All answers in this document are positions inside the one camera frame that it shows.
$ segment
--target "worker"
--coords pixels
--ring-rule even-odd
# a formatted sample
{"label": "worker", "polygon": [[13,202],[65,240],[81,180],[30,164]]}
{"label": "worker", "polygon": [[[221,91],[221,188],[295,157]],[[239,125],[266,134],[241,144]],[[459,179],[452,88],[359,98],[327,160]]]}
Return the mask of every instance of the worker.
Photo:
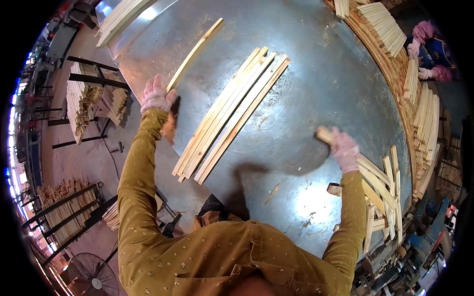
{"label": "worker", "polygon": [[239,222],[219,221],[212,211],[195,231],[166,239],[155,220],[155,142],[175,96],[165,95],[159,75],[146,83],[118,186],[119,279],[128,295],[349,295],[366,223],[354,140],[333,129],[331,152],[343,173],[341,223],[321,259],[270,225],[236,216],[230,220]]}
{"label": "worker", "polygon": [[454,57],[439,30],[430,21],[421,21],[405,42],[408,59],[418,57],[418,78],[447,82],[459,79]]}

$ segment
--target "metal table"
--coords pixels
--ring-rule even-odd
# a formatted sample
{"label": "metal table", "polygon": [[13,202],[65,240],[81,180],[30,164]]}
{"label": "metal table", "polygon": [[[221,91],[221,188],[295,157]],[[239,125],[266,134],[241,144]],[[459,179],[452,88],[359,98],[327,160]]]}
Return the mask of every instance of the metal table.
{"label": "metal table", "polygon": [[[99,20],[117,2],[103,0],[96,8]],[[271,224],[297,246],[321,256],[340,222],[341,200],[326,188],[340,181],[341,172],[314,132],[319,125],[339,126],[380,168],[391,145],[397,146],[403,207],[411,193],[411,168],[393,96],[364,45],[322,1],[158,0],[109,44],[135,96],[141,97],[156,73],[168,83],[219,17],[223,29],[178,86],[182,99],[173,146],[178,154],[256,47],[266,45],[292,61],[206,187],[237,214]],[[264,205],[278,183],[279,190]],[[381,238],[382,232],[374,233],[372,245]]]}

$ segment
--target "floor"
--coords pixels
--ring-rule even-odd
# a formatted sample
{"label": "floor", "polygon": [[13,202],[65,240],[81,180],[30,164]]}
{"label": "floor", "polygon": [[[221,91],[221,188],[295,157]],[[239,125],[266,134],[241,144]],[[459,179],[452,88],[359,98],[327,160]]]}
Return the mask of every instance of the floor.
{"label": "floor", "polygon": [[[94,30],[84,27],[80,30],[71,46],[70,55],[84,59],[96,61],[110,66],[115,66],[107,48],[99,49],[95,47],[97,38]],[[56,70],[52,77],[54,86],[54,98],[51,108],[61,108],[65,100],[66,85],[69,76],[69,69],[72,62],[67,61],[61,69]],[[69,125],[47,126],[44,122],[42,130],[42,154],[41,165],[43,170],[43,182],[45,186],[54,185],[63,179],[71,177],[84,176],[90,182],[102,181],[102,188],[105,199],[110,199],[117,194],[119,179],[117,177],[114,161],[117,165],[118,173],[121,174],[122,168],[130,148],[130,143],[135,135],[140,122],[140,105],[134,98],[128,98],[128,112],[124,117],[121,126],[109,125],[106,132],[105,143],[110,150],[122,142],[125,147],[123,153],[115,152],[111,154],[103,140],[94,140],[81,145],[70,145],[57,149],[52,149],[51,145],[63,142],[73,141],[73,134]],[[50,117],[58,118],[60,111],[52,111]],[[94,124],[87,128],[84,138],[97,136],[98,132]],[[176,209],[179,201],[184,197],[195,201],[186,208],[186,212],[181,212],[182,218],[178,226],[188,232],[191,228],[191,219],[196,215],[204,201],[209,197],[210,192],[206,187],[198,185],[194,181],[179,183],[177,178],[171,175],[179,157],[174,152],[166,140],[156,143],[155,154],[155,183],[160,191],[170,202],[172,209]],[[164,222],[171,222],[172,218],[165,211],[160,211],[159,218]],[[112,247],[117,240],[117,232],[111,231],[105,223],[97,223],[86,234],[82,235],[77,241],[70,245],[70,251],[73,254],[89,252],[106,259]],[[118,276],[118,259],[115,255],[109,262],[110,267]],[[121,288],[120,295],[126,295]]]}

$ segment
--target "work glove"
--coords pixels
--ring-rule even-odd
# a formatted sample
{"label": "work glove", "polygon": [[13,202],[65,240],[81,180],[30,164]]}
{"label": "work glove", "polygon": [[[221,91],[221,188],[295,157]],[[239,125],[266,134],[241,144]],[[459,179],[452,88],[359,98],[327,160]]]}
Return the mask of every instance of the work glove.
{"label": "work glove", "polygon": [[339,132],[337,127],[332,128],[332,134],[331,153],[339,163],[342,173],[359,171],[357,165],[357,158],[360,155],[359,146],[348,134]]}
{"label": "work glove", "polygon": [[176,97],[176,90],[170,90],[166,97],[161,87],[161,76],[157,74],[155,78],[150,78],[143,91],[141,114],[151,108],[161,109],[170,112],[171,105]]}
{"label": "work glove", "polygon": [[408,59],[412,60],[419,55],[419,42],[416,39],[413,39],[412,43],[407,46]]}
{"label": "work glove", "polygon": [[426,68],[418,68],[418,78],[419,79],[428,79],[428,78],[434,78],[435,74],[433,73],[432,70],[426,69]]}

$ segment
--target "mustard yellow shirt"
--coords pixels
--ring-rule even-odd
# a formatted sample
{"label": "mustard yellow shirt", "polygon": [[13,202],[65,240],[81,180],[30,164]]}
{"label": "mustard yellow shirt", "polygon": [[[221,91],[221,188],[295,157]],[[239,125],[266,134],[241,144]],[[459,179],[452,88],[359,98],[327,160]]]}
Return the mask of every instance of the mustard yellow shirt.
{"label": "mustard yellow shirt", "polygon": [[166,119],[162,110],[143,114],[118,187],[119,279],[128,295],[226,295],[257,269],[277,295],[349,295],[365,236],[359,172],[342,177],[340,230],[321,259],[257,220],[217,222],[168,240],[154,199],[155,142]]}

